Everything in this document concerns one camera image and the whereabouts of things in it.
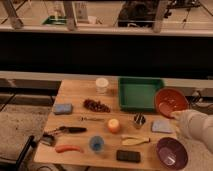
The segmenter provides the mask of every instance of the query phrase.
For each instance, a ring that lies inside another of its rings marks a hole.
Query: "blue sponge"
[[[173,129],[168,120],[155,120],[152,124],[152,132],[173,133]]]
[[[72,104],[55,104],[53,106],[53,113],[56,115],[71,114]]]

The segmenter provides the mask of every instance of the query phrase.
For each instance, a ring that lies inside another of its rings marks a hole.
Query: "smartphone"
[[[119,161],[139,163],[141,155],[138,151],[117,150],[116,158]]]

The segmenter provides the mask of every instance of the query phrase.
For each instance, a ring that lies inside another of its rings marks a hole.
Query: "metal cup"
[[[142,113],[138,113],[134,116],[133,125],[136,129],[140,129],[145,122],[146,122],[146,119]]]

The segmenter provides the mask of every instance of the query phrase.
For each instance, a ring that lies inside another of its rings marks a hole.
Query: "paper cup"
[[[104,94],[107,92],[109,81],[106,78],[97,78],[95,84],[98,93]]]

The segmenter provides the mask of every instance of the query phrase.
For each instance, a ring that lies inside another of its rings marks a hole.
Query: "blue object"
[[[72,108],[71,104],[55,104],[53,107],[53,113],[56,115],[70,114],[72,113]]]
[[[90,139],[89,146],[93,151],[99,152],[104,146],[104,140],[100,136],[94,136]]]

